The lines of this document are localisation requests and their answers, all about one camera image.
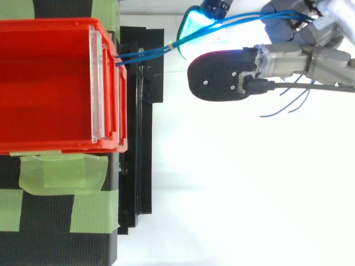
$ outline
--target blue cable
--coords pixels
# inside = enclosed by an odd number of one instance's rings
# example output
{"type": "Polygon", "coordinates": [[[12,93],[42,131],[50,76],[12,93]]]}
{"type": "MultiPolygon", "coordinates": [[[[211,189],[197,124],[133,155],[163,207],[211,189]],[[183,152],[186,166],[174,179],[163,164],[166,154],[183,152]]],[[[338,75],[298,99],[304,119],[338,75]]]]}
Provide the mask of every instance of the blue cable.
{"type": "MultiPolygon", "coordinates": [[[[210,34],[210,33],[213,33],[213,32],[216,32],[216,31],[218,31],[220,29],[223,29],[223,28],[227,28],[227,27],[230,27],[230,26],[233,26],[233,25],[243,24],[243,23],[246,23],[246,22],[256,21],[256,20],[259,20],[259,19],[286,18],[286,19],[297,19],[297,20],[305,21],[304,18],[301,17],[301,16],[299,16],[299,17],[290,16],[290,15],[285,16],[283,14],[287,14],[287,12],[279,12],[279,13],[271,13],[271,14],[269,13],[268,15],[265,15],[265,16],[240,19],[239,21],[235,21],[235,22],[232,22],[232,23],[229,23],[229,24],[225,24],[225,25],[222,25],[222,26],[220,26],[218,28],[212,28],[212,29],[209,29],[209,30],[205,30],[205,29],[212,27],[212,25],[206,26],[206,27],[203,28],[203,31],[201,31],[201,32],[197,31],[197,32],[195,32],[195,33],[193,33],[191,35],[186,36],[185,38],[183,38],[181,40],[176,41],[175,43],[173,43],[173,47],[176,48],[176,47],[178,47],[178,46],[180,46],[180,45],[182,45],[182,44],[184,44],[186,42],[189,42],[189,41],[191,41],[193,39],[202,37],[204,35],[207,35],[207,34],[210,34]]],[[[237,16],[228,18],[227,20],[231,20],[231,19],[234,19],[235,17],[240,17],[240,16],[245,16],[245,14],[237,15],[237,16]]],[[[132,60],[128,60],[128,61],[122,62],[122,63],[118,63],[117,66],[119,67],[119,66],[125,65],[125,64],[132,64],[132,63],[138,63],[138,62],[142,62],[142,61],[146,61],[146,60],[155,59],[155,58],[160,57],[160,56],[162,56],[162,55],[164,55],[164,54],[166,54],[166,53],[168,53],[170,51],[171,51],[171,49],[170,49],[169,45],[167,45],[165,47],[158,48],[158,49],[153,49],[153,50],[146,51],[146,52],[125,54],[125,55],[122,55],[122,56],[120,56],[118,58],[132,57],[134,55],[138,55],[139,57],[134,58],[132,60]]]]}
{"type": "MultiPolygon", "coordinates": [[[[229,17],[229,18],[225,18],[222,19],[220,21],[216,21],[215,23],[205,26],[201,29],[199,29],[197,32],[192,33],[191,35],[186,36],[185,38],[176,41],[175,43],[173,43],[173,47],[177,48],[178,46],[192,40],[192,39],[196,39],[199,37],[202,37],[203,35],[207,35],[213,32],[216,32],[220,29],[223,28],[227,28],[230,27],[232,25],[238,25],[238,24],[242,24],[242,23],[246,23],[246,22],[250,22],[250,21],[255,21],[258,19],[279,19],[279,18],[285,18],[285,19],[296,19],[296,20],[300,20],[300,21],[304,21],[304,22],[308,22],[308,20],[312,20],[312,18],[302,14],[302,13],[298,13],[296,11],[283,11],[283,12],[278,12],[278,13],[266,13],[266,12],[253,12],[253,13],[246,13],[246,14],[239,14],[233,17],[229,17]],[[222,25],[218,28],[213,28],[210,30],[207,30],[211,27],[213,27],[216,24],[220,24],[223,23],[225,21],[230,21],[232,19],[236,19],[236,18],[240,18],[240,17],[244,17],[244,16],[257,16],[257,15],[263,15],[263,16],[259,16],[259,17],[253,17],[253,18],[247,18],[247,19],[241,19],[239,21],[233,22],[233,23],[229,23],[229,24],[225,24],[222,25]]],[[[157,49],[153,49],[153,50],[149,50],[149,51],[145,51],[145,52],[138,52],[138,53],[130,53],[130,54],[124,54],[121,56],[118,56],[118,58],[127,58],[127,57],[133,57],[133,56],[141,56],[141,61],[145,60],[143,55],[151,55],[151,54],[159,54],[161,52],[165,52],[166,50],[170,50],[169,45],[162,47],[162,48],[157,48],[157,49]]]]}
{"type": "Polygon", "coordinates": [[[281,113],[281,112],[285,111],[287,108],[289,108],[292,104],[294,104],[300,97],[302,97],[303,94],[307,93],[306,98],[303,100],[303,102],[300,104],[300,106],[297,107],[296,109],[292,110],[292,111],[289,111],[288,113],[290,114],[290,113],[292,113],[292,112],[295,112],[295,111],[299,110],[299,109],[305,104],[305,102],[307,101],[307,99],[308,99],[308,97],[309,97],[309,95],[310,95],[310,92],[311,92],[310,89],[306,89],[306,90],[304,90],[304,92],[302,92],[298,97],[296,97],[292,102],[290,102],[288,105],[286,105],[286,106],[285,106],[284,108],[282,108],[280,111],[278,111],[278,112],[276,112],[276,113],[274,113],[274,114],[272,114],[272,115],[262,115],[262,116],[260,116],[260,117],[261,117],[261,118],[268,118],[268,117],[273,117],[273,116],[275,116],[275,115],[278,115],[279,113],[281,113]]]}
{"type": "Polygon", "coordinates": [[[308,89],[304,90],[304,92],[302,92],[297,98],[295,98],[292,102],[290,102],[288,105],[286,105],[284,108],[282,108],[280,111],[272,114],[272,115],[261,115],[261,118],[268,118],[268,117],[272,117],[275,115],[278,115],[279,113],[285,111],[287,108],[289,108],[293,103],[295,103],[300,97],[302,97],[303,94],[305,94],[307,92],[308,89]]]}
{"type": "MultiPolygon", "coordinates": [[[[303,77],[303,75],[300,75],[300,76],[296,79],[295,83],[299,82],[299,80],[300,80],[302,77],[303,77]]],[[[287,93],[289,90],[291,90],[291,88],[286,89],[283,93],[280,94],[280,96],[282,96],[283,94],[287,93]]]]}
{"type": "Polygon", "coordinates": [[[307,95],[306,95],[305,99],[303,100],[303,102],[299,105],[299,107],[297,107],[296,109],[294,109],[294,110],[292,110],[292,111],[289,111],[288,113],[290,114],[290,113],[292,113],[292,112],[296,112],[297,110],[299,110],[299,109],[305,104],[305,102],[307,101],[308,97],[310,96],[310,92],[311,92],[311,90],[308,89],[307,95]]]}
{"type": "MultiPolygon", "coordinates": [[[[192,34],[195,34],[195,33],[198,33],[198,32],[202,32],[206,29],[209,29],[217,24],[220,24],[220,23],[223,23],[223,22],[227,22],[227,21],[230,21],[230,20],[233,20],[233,19],[236,19],[236,18],[240,18],[240,17],[247,17],[247,16],[266,16],[266,15],[276,15],[276,16],[279,16],[279,15],[288,15],[290,17],[287,17],[286,19],[291,19],[291,15],[294,14],[294,15],[297,15],[298,17],[302,18],[302,19],[309,19],[309,20],[312,20],[312,18],[302,14],[302,13],[298,13],[297,11],[282,11],[282,12],[278,12],[278,13],[270,13],[270,12],[251,12],[251,13],[244,13],[244,14],[239,14],[239,15],[235,15],[235,16],[232,16],[232,17],[228,17],[228,18],[225,18],[225,19],[222,19],[222,20],[219,20],[219,21],[216,21],[215,23],[211,24],[211,25],[207,25],[201,29],[199,29],[198,31],[192,33],[192,34]]],[[[150,54],[150,53],[154,53],[154,52],[161,52],[162,49],[167,49],[169,48],[169,46],[165,46],[165,47],[162,47],[162,48],[157,48],[157,49],[153,49],[153,50],[149,50],[149,51],[145,51],[145,52],[137,52],[137,53],[130,53],[130,54],[124,54],[124,55],[120,55],[118,56],[118,58],[127,58],[127,57],[133,57],[133,56],[138,56],[138,55],[146,55],[146,54],[150,54]]]]}

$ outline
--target white background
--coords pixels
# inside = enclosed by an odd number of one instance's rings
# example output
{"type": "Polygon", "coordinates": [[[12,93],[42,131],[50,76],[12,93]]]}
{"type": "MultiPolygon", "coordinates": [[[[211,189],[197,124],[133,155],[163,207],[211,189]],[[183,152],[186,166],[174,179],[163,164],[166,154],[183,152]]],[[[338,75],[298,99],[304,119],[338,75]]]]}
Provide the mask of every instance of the white background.
{"type": "MultiPolygon", "coordinates": [[[[168,43],[181,19],[121,24],[164,28],[168,43]]],[[[241,46],[268,42],[258,23],[233,32],[241,46]]],[[[115,265],[355,265],[355,95],[312,91],[298,112],[260,119],[301,91],[208,103],[189,91],[187,68],[177,51],[165,56],[153,214],[119,236],[115,265]]]]}

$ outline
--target green masking tape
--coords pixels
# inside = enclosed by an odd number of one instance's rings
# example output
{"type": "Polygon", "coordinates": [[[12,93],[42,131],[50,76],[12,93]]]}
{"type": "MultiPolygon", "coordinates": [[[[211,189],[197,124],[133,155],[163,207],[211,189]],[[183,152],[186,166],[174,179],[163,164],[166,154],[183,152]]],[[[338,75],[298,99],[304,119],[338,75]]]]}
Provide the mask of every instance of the green masking tape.
{"type": "Polygon", "coordinates": [[[93,0],[91,16],[98,18],[107,31],[116,31],[117,0],[93,0]]]}
{"type": "Polygon", "coordinates": [[[118,227],[118,190],[74,196],[71,233],[110,234],[118,227]]]}
{"type": "Polygon", "coordinates": [[[33,19],[32,0],[0,0],[0,19],[33,19]]]}
{"type": "Polygon", "coordinates": [[[106,156],[88,154],[21,157],[20,188],[36,196],[99,193],[108,168],[106,156]]]}
{"type": "Polygon", "coordinates": [[[0,190],[0,231],[19,232],[23,190],[0,190]]]}

